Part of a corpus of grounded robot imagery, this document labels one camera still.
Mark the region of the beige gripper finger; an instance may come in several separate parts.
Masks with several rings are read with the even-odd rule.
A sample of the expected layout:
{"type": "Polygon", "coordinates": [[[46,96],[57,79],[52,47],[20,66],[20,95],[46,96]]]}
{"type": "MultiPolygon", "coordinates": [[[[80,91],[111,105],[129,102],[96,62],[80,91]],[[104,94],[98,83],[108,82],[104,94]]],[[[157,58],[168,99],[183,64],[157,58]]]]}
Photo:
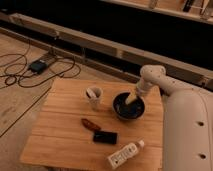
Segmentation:
{"type": "Polygon", "coordinates": [[[138,96],[136,94],[130,93],[128,95],[128,97],[126,98],[126,100],[125,100],[125,104],[129,105],[129,104],[131,104],[132,102],[134,102],[137,99],[138,99],[138,96]]]}

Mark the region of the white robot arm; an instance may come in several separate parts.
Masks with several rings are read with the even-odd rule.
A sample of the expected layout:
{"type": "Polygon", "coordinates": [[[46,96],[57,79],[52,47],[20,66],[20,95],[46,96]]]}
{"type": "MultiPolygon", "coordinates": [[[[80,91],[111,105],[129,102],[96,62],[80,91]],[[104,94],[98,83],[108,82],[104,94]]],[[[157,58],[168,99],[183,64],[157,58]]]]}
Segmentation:
{"type": "Polygon", "coordinates": [[[213,92],[168,76],[162,65],[144,65],[131,98],[154,86],[168,95],[162,171],[213,171],[213,92]]]}

